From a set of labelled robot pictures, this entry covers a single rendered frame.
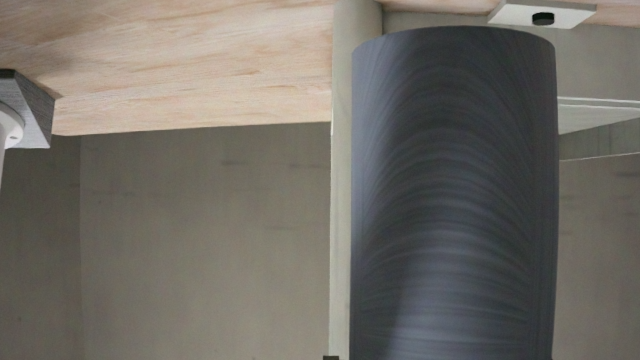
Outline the pale grey shelving unit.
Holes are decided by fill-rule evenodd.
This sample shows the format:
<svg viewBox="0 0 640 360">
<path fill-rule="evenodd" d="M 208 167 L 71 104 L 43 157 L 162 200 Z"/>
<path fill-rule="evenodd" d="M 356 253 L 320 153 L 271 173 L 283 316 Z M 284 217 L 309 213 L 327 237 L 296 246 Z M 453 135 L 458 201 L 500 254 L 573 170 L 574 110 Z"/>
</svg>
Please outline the pale grey shelving unit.
<svg viewBox="0 0 640 360">
<path fill-rule="evenodd" d="M 431 26 L 536 34 L 556 48 L 559 161 L 637 154 L 640 28 L 582 22 L 597 11 L 597 3 L 565 0 L 502 0 L 489 15 L 382 11 L 377 0 L 334 4 L 329 355 L 348 360 L 352 51 L 378 36 Z"/>
</svg>

